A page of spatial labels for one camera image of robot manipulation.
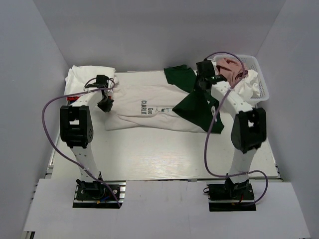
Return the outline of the pink t-shirt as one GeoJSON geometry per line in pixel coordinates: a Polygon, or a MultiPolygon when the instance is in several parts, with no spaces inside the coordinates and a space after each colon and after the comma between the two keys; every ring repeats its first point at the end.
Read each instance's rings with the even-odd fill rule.
{"type": "Polygon", "coordinates": [[[216,61],[216,67],[220,75],[223,75],[229,82],[231,87],[248,75],[248,70],[245,64],[233,58],[219,58],[216,61]]]}

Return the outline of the white green Charlie Brown t-shirt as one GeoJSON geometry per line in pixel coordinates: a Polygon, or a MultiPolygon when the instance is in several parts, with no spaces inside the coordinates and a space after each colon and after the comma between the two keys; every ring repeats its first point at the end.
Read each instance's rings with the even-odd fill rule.
{"type": "Polygon", "coordinates": [[[212,133],[224,129],[215,111],[218,100],[195,90],[195,72],[187,65],[160,72],[117,74],[119,89],[105,117],[106,130],[150,127],[185,132],[206,132],[216,116],[212,133]]]}

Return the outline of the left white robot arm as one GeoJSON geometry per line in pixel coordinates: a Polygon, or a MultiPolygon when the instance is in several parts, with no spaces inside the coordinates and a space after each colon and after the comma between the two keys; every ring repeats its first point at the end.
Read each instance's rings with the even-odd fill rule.
{"type": "Polygon", "coordinates": [[[91,110],[98,107],[107,113],[114,100],[108,92],[115,86],[114,79],[97,75],[95,82],[85,85],[85,91],[73,103],[60,108],[60,137],[71,149],[80,164],[81,178],[76,180],[84,193],[99,199],[105,194],[103,178],[98,170],[91,148],[94,136],[91,110]]]}

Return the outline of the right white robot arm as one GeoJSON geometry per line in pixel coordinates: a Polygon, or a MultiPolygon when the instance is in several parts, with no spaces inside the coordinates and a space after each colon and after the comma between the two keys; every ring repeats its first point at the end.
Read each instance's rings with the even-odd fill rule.
{"type": "Polygon", "coordinates": [[[219,106],[224,107],[233,118],[230,137],[235,148],[234,156],[218,199],[223,196],[235,199],[248,189],[248,173],[253,157],[266,140],[266,112],[247,103],[231,88],[224,76],[216,76],[210,60],[198,62],[196,67],[196,88],[210,90],[211,95],[219,101],[219,106]]]}

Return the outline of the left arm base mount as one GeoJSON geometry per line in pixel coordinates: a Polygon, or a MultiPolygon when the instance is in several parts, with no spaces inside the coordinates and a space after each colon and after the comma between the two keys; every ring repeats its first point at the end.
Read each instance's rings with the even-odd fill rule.
{"type": "Polygon", "coordinates": [[[81,209],[119,209],[125,198],[126,183],[110,182],[107,186],[99,182],[85,182],[80,179],[76,180],[73,208],[81,209]]]}

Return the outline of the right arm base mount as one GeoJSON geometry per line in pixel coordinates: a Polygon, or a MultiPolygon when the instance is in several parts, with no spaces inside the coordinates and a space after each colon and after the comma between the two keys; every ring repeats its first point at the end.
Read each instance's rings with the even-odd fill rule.
{"type": "Polygon", "coordinates": [[[208,184],[203,193],[208,196],[210,212],[252,212],[256,211],[252,185],[231,195],[223,184],[208,184]]]}

